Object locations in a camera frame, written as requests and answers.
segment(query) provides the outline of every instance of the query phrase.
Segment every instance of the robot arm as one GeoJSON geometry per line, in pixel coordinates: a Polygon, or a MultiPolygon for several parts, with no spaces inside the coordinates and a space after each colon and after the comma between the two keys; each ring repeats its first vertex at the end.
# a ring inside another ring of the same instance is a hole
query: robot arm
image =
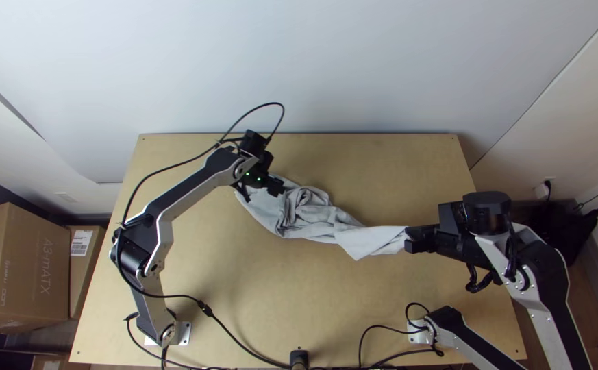
{"type": "MultiPolygon", "coordinates": [[[[527,226],[509,223],[509,207],[509,197],[499,192],[471,193],[463,202],[440,204],[441,224],[410,228],[408,234],[415,239],[405,250],[436,252],[488,269],[490,279],[477,285],[471,278],[466,288],[474,293],[471,286],[483,288],[491,280],[504,285],[511,298],[527,308],[552,369],[590,369],[567,303],[565,261],[527,226]]],[[[522,368],[468,328],[452,307],[432,312],[424,321],[431,324],[426,325],[429,332],[413,343],[438,341],[456,348],[480,369],[522,368]]]]}
{"type": "Polygon", "coordinates": [[[248,130],[237,152],[234,147],[216,149],[202,168],[115,231],[110,258],[129,282],[139,313],[136,325],[160,347],[179,344],[175,317],[160,299],[164,295],[160,273],[173,245],[173,220],[217,186],[233,186],[245,198],[246,185],[265,187],[274,196],[282,193],[283,183],[269,177],[273,156],[265,151],[266,143],[261,135],[248,130]]]}

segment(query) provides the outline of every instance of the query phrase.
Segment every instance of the white wall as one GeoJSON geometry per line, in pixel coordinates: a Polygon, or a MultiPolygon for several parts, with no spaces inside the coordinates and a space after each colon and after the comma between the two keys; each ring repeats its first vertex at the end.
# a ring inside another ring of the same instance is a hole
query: white wall
{"type": "Polygon", "coordinates": [[[0,185],[53,211],[111,213],[120,184],[98,185],[82,177],[48,144],[0,103],[0,185]],[[54,195],[64,191],[77,200],[54,195]]]}
{"type": "MultiPolygon", "coordinates": [[[[471,172],[478,190],[514,199],[533,198],[549,176],[555,198],[598,193],[598,33],[471,172]]],[[[598,244],[598,227],[593,236],[598,244]]]]}
{"type": "Polygon", "coordinates": [[[270,100],[285,132],[461,133],[472,164],[597,28],[598,0],[3,0],[0,92],[98,182],[137,133],[270,100]]]}

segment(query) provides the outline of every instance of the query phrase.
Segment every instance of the wall outlet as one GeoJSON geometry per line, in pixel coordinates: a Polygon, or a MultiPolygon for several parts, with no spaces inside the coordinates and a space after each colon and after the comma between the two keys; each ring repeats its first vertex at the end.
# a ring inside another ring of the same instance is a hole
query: wall outlet
{"type": "Polygon", "coordinates": [[[547,199],[547,196],[551,194],[552,188],[554,187],[555,176],[549,176],[543,179],[543,181],[534,188],[534,194],[537,199],[547,199]],[[546,181],[550,181],[550,188],[545,185],[546,181]]]}

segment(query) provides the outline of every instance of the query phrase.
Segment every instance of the wooden table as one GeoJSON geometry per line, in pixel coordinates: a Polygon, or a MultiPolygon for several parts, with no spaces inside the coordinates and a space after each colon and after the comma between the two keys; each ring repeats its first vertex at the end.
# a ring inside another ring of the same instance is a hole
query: wooden table
{"type": "MultiPolygon", "coordinates": [[[[122,217],[135,184],[146,174],[180,162],[214,143],[214,134],[142,135],[129,164],[110,230],[122,217]]],[[[475,190],[454,135],[278,134],[269,145],[272,171],[326,190],[333,202],[367,225],[437,223],[437,204],[475,190]]],[[[202,160],[150,179],[130,214],[170,188],[202,160]]],[[[506,289],[491,285],[465,291],[461,262],[436,254],[377,256],[352,260],[337,245],[284,240],[267,232],[221,187],[173,224],[175,244],[162,273],[166,294],[189,294],[214,309],[231,331],[262,354],[281,362],[301,346],[311,365],[357,365],[358,340],[369,325],[406,329],[403,309],[411,301],[435,310],[451,305],[470,327],[514,358],[525,358],[506,289]]],[[[152,365],[159,361],[130,342],[123,318],[135,311],[130,290],[108,260],[105,239],[90,286],[73,362],[152,365]]],[[[172,347],[169,359],[198,366],[269,367],[233,343],[187,299],[168,299],[181,320],[193,324],[190,343],[172,347]]],[[[423,315],[413,312],[414,317],[423,315]]],[[[143,334],[132,322],[135,337],[143,334]]],[[[384,330],[370,331],[363,361],[372,364],[418,348],[384,330]]],[[[150,350],[159,353],[158,347],[150,350]]],[[[456,351],[398,358],[394,365],[467,362],[456,351]]]]}

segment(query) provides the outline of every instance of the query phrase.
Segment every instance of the wrinkled fabric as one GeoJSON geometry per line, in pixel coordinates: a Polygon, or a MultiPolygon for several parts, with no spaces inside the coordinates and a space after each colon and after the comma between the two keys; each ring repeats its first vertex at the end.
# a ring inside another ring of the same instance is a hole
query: wrinkled fabric
{"type": "Polygon", "coordinates": [[[339,244],[354,260],[378,254],[396,254],[408,236],[405,226],[365,227],[334,206],[328,193],[312,186],[285,182],[285,193],[273,197],[266,189],[247,187],[251,201],[235,192],[246,210],[270,232],[282,238],[304,238],[339,244]]]}

